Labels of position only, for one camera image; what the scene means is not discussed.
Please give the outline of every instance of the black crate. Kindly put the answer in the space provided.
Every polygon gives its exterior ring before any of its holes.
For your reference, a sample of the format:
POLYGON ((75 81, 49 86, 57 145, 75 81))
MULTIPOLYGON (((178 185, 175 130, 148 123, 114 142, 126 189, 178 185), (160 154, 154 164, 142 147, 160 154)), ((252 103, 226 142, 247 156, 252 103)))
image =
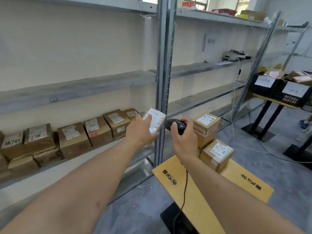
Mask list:
POLYGON ((255 85, 255 82, 257 81, 259 76, 260 76, 259 74, 254 75, 254 77, 252 78, 252 81, 249 85, 248 90, 255 93, 255 94, 259 94, 259 95, 262 95, 265 97, 269 97, 269 98, 273 97, 277 86, 280 84, 280 82, 282 80, 281 79, 275 79, 271 88, 268 88, 268 87, 264 87, 264 86, 260 86, 260 85, 255 85))
POLYGON ((311 96, 312 88, 309 87, 308 90, 306 91, 306 93, 303 95, 303 97, 299 98, 299 97, 296 97, 296 96, 293 96, 290 94, 283 93, 283 90, 284 90, 287 83, 288 83, 288 81, 283 80, 277 86, 273 98, 275 98, 278 101, 281 101, 281 102, 284 102, 284 103, 287 103, 287 104, 290 104, 290 105, 293 105, 296 107, 303 107, 311 96))

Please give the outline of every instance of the metal upright post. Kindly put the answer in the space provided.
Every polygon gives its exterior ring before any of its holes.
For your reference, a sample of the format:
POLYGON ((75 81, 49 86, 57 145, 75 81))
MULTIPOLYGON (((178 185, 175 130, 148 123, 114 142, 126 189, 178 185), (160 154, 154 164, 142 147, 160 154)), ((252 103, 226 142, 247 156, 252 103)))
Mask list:
MULTIPOLYGON (((174 20, 177 11, 177 0, 167 0, 166 11, 166 36, 164 47, 164 61, 163 61, 163 73, 162 80, 158 79, 158 92, 156 98, 157 110, 167 114, 168 99, 169 99, 169 86, 170 86, 170 74, 174 41, 174 20)), ((159 139, 155 143, 155 159, 154 166, 162 163, 163 148, 165 141, 165 128, 160 130, 159 139)))
POLYGON ((287 64, 289 63, 289 61, 290 61, 292 55, 294 54, 295 50, 298 48, 298 45, 299 45, 303 35, 305 34, 306 30, 309 28, 309 26, 310 26, 310 22, 308 23, 308 26, 306 27, 306 29, 302 33, 300 33, 300 35, 299 35, 299 37, 298 37, 298 39, 296 41, 296 44, 294 45, 293 49, 291 50, 291 54, 288 55, 288 57, 287 57, 287 59, 286 59, 286 61, 284 63, 283 70, 285 70, 287 64))
POLYGON ((267 34, 265 35, 265 37, 263 39, 262 45, 261 45, 261 47, 260 47, 260 49, 257 52, 257 55, 255 57, 255 63, 253 65, 252 70, 250 72, 250 75, 249 75, 249 77, 247 79, 246 85, 245 85, 241 95, 239 96, 239 99, 238 99, 238 102, 236 104, 236 107, 235 107, 234 111, 232 112, 232 118, 234 118, 236 113, 238 112, 238 110, 239 110, 239 108, 240 108, 240 106, 241 106, 241 104, 242 104, 242 102, 243 102, 243 100, 244 100, 244 98, 246 96, 246 93, 247 93, 249 85, 250 85, 250 83, 252 81, 252 78, 253 78, 254 74, 257 73, 259 64, 260 64, 260 62, 261 62, 261 60, 263 58, 264 53, 266 52, 266 49, 267 49, 267 47, 269 45, 269 42, 270 42, 270 40, 271 40, 271 38, 273 36, 273 33, 274 33, 275 29, 277 28, 277 24, 278 24, 278 22, 280 20, 281 15, 282 15, 281 11, 279 11, 278 13, 276 13, 274 15, 271 27, 267 31, 267 34))
MULTIPOLYGON (((158 0, 158 58, 156 69, 156 109, 162 111, 166 44, 167 0, 158 0)), ((155 141, 154 166, 159 165, 160 139, 155 141)))

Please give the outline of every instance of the black barcode scanner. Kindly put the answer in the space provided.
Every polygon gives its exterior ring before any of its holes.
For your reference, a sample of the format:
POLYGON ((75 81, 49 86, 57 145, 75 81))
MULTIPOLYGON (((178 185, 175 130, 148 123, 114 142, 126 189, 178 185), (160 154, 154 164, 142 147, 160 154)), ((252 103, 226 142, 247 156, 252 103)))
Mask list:
POLYGON ((173 122, 177 123, 177 131, 179 135, 183 135, 183 132, 186 129, 187 123, 179 119, 168 119, 168 120, 165 120, 163 125, 165 126, 167 130, 170 130, 170 127, 173 122))

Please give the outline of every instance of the hand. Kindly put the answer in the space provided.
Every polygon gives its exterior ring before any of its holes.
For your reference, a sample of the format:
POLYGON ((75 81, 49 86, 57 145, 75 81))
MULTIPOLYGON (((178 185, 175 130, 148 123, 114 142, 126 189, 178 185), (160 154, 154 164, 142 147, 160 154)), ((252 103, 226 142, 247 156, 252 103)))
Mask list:
POLYGON ((141 115, 137 114, 135 121, 131 121, 130 125, 127 126, 126 141, 140 148, 156 140, 159 137, 159 132, 150 133, 151 121, 152 115, 143 120, 141 115))
POLYGON ((177 123, 173 122, 171 125, 171 136, 172 136, 172 144, 174 147, 174 152, 179 158, 179 160, 183 163, 185 159, 190 157, 198 157, 197 156, 197 136, 193 131, 193 120, 192 119, 181 119, 181 121, 185 121, 188 125, 183 133, 183 135, 179 135, 177 130, 177 123))

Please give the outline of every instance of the right forearm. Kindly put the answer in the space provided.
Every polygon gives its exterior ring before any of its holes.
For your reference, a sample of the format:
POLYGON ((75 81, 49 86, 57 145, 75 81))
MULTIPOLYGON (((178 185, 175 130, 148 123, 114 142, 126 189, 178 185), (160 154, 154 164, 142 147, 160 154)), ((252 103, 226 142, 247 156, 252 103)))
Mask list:
POLYGON ((181 161, 227 234, 303 233, 265 203, 205 165, 197 157, 181 161))

